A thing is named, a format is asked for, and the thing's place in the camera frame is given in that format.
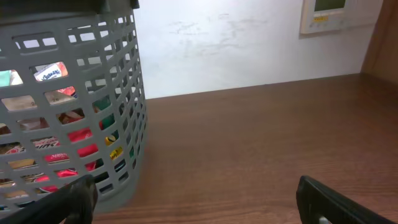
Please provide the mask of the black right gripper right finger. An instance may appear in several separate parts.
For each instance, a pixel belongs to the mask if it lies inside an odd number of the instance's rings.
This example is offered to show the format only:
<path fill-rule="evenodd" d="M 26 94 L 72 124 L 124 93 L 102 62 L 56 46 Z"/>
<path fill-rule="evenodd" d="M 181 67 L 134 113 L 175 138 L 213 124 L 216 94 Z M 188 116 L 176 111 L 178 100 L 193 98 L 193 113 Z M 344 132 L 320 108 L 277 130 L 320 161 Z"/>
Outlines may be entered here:
<path fill-rule="evenodd" d="M 395 224 L 307 175 L 300 178 L 296 201 L 304 224 Z"/>

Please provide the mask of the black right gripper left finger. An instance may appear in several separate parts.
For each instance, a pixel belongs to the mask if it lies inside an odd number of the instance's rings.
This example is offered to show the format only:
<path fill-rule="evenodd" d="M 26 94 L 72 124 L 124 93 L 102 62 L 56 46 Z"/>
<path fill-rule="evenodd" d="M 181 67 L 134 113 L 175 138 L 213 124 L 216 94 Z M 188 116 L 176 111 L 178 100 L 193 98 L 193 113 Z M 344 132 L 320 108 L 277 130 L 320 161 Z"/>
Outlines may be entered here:
<path fill-rule="evenodd" d="M 3 219 L 5 224 L 87 223 L 93 221 L 98 191 L 92 175 L 84 175 Z"/>

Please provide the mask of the San Remo spaghetti packet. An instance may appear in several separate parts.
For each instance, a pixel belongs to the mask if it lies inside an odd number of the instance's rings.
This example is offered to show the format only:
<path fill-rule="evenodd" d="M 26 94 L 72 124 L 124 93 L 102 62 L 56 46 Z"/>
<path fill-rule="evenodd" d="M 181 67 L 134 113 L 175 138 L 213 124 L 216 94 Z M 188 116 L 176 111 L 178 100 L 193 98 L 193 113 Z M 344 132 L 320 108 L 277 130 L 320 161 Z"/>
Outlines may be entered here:
<path fill-rule="evenodd" d="M 89 137 L 92 136 L 91 130 L 89 128 L 84 128 L 75 132 L 72 132 L 68 134 L 68 137 L 71 142 L 77 142 L 81 141 L 84 139 L 88 139 Z M 34 140 L 33 144 L 37 149 L 49 149 L 52 147 L 57 147 L 60 145 L 59 140 L 56 137 L 49 137 L 49 138 L 43 138 L 43 139 L 38 139 Z M 21 146 L 19 143 L 11 143 L 11 144 L 3 144 L 1 145 L 1 154 L 16 154 L 20 152 L 24 152 L 25 149 L 23 146 Z M 96 144 L 92 144 L 86 147 L 83 147 L 79 150 L 77 150 L 77 153 L 80 157 L 86 157 L 89 156 L 95 152 L 98 151 L 98 147 Z M 51 155 L 46 155 L 44 157 L 45 161 L 48 162 L 49 164 L 51 163 L 56 163 L 56 162 L 63 162 L 69 160 L 69 157 L 67 153 L 57 153 L 57 154 L 51 154 Z M 35 161 L 33 159 L 24 159 L 24 160 L 19 160 L 19 161 L 12 161 L 9 163 L 9 165 L 12 168 L 22 168 L 26 166 L 32 166 L 36 165 Z M 96 162 L 89 162 L 85 165 L 87 171 L 92 171 L 96 168 Z M 65 170 L 57 170 L 55 171 L 58 177 L 69 177 L 69 176 L 74 176 L 77 175 L 78 172 L 76 171 L 75 168 L 68 168 Z M 31 177 L 30 176 L 30 181 L 31 182 L 43 182 L 49 180 L 49 177 L 44 174 L 36 174 L 38 177 Z M 45 186 L 42 188 L 38 188 L 37 192 L 38 193 L 50 193 L 56 191 L 58 188 L 55 185 L 50 185 L 50 186 Z"/>

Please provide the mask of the green Nescafe coffee bag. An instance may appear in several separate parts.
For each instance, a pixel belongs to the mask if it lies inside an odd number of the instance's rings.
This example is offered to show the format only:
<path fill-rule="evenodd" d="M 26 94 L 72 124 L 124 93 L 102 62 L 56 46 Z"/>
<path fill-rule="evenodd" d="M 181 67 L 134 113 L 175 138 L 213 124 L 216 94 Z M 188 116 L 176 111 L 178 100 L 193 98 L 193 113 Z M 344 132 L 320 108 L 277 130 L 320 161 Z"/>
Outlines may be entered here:
<path fill-rule="evenodd" d="M 95 113 L 99 113 L 100 111 L 103 111 L 111 106 L 111 101 L 109 96 L 105 96 L 99 100 L 96 100 L 93 103 L 93 109 Z M 114 115 L 111 113 L 110 115 L 105 116 L 100 122 L 99 122 L 99 127 L 101 130 L 105 130 L 108 127 L 110 127 L 112 124 L 114 124 L 115 118 Z M 118 131 L 114 131 L 112 134 L 109 136 L 105 137 L 105 144 L 107 146 L 112 145 L 116 140 L 119 139 L 119 133 Z M 111 160 L 115 160 L 117 157 L 119 157 L 123 152 L 123 148 L 121 146 L 118 146 L 116 149 L 113 149 L 112 152 L 110 153 L 110 158 Z"/>

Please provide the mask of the grey plastic basket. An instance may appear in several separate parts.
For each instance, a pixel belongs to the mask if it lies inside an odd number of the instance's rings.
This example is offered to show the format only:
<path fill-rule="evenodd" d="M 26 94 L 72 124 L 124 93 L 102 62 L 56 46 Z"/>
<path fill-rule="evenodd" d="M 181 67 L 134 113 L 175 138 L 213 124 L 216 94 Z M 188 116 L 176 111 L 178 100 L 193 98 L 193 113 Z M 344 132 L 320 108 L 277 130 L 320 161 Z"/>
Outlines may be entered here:
<path fill-rule="evenodd" d="M 133 196 L 146 140 L 146 99 L 137 43 L 134 11 L 137 0 L 1 1 L 1 145 L 19 143 L 25 151 L 1 154 L 1 216 L 6 217 L 89 174 L 98 191 L 96 212 L 111 212 Z M 34 73 L 63 62 L 68 75 L 38 82 Z M 44 93 L 58 90 L 74 100 L 51 105 Z M 8 110 L 2 99 L 33 97 L 36 108 Z M 111 106 L 95 113 L 93 103 L 109 96 Z M 115 122 L 101 130 L 107 115 Z M 48 128 L 22 131 L 18 120 L 45 118 Z M 68 134 L 89 128 L 92 136 L 71 142 Z M 105 144 L 118 131 L 119 139 Z M 37 149 L 34 140 L 56 137 L 60 145 Z M 77 150 L 96 144 L 98 151 L 80 157 Z M 118 146 L 122 154 L 111 160 Z M 67 153 L 69 160 L 49 164 L 46 155 Z M 36 165 L 12 168 L 9 163 L 33 159 Z M 85 165 L 96 162 L 87 171 Z M 77 175 L 58 177 L 55 171 L 75 168 Z M 31 182 L 44 174 L 49 180 Z"/>

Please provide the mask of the beige paper pouch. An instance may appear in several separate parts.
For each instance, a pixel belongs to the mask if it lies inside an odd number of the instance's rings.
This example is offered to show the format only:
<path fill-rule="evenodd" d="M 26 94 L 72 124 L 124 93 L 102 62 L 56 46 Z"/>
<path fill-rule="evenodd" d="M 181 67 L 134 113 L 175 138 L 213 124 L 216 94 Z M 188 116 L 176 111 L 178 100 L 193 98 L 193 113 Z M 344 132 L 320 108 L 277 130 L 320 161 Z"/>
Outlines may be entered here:
<path fill-rule="evenodd" d="M 46 92 L 44 95 L 51 105 L 58 105 L 75 99 L 75 97 L 59 92 L 58 90 Z M 5 104 L 6 108 L 11 111 L 26 110 L 37 107 L 33 97 L 29 95 L 2 99 L 2 102 Z M 22 131 L 30 131 L 49 127 L 45 118 L 43 117 L 21 119 L 18 120 L 17 123 Z"/>

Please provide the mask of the Kleenex tissue multipack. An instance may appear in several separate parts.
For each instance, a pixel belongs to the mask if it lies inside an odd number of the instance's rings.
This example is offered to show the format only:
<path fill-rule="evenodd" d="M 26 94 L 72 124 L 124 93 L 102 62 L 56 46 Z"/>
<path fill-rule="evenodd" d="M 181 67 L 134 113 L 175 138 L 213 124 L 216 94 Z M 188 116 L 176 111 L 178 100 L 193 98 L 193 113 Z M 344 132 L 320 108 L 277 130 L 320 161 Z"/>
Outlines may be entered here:
<path fill-rule="evenodd" d="M 34 77 L 38 82 L 62 78 L 68 75 L 67 68 L 63 62 L 56 62 L 45 66 L 43 69 L 34 73 Z"/>

